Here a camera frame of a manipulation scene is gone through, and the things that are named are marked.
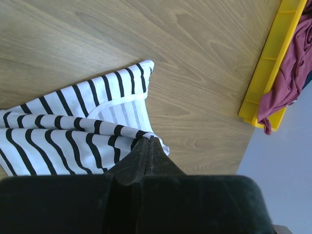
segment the yellow plastic crate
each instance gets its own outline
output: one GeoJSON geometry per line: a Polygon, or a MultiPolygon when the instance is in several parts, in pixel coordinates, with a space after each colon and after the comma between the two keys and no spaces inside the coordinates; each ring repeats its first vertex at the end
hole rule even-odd
{"type": "MultiPolygon", "coordinates": [[[[279,67],[283,61],[289,44],[293,38],[307,0],[282,0],[267,41],[255,68],[250,85],[240,107],[238,115],[244,121],[257,128],[263,128],[258,123],[258,107],[262,95],[268,93],[274,84],[279,67]]],[[[269,117],[272,130],[276,131],[286,107],[269,117]]]]}

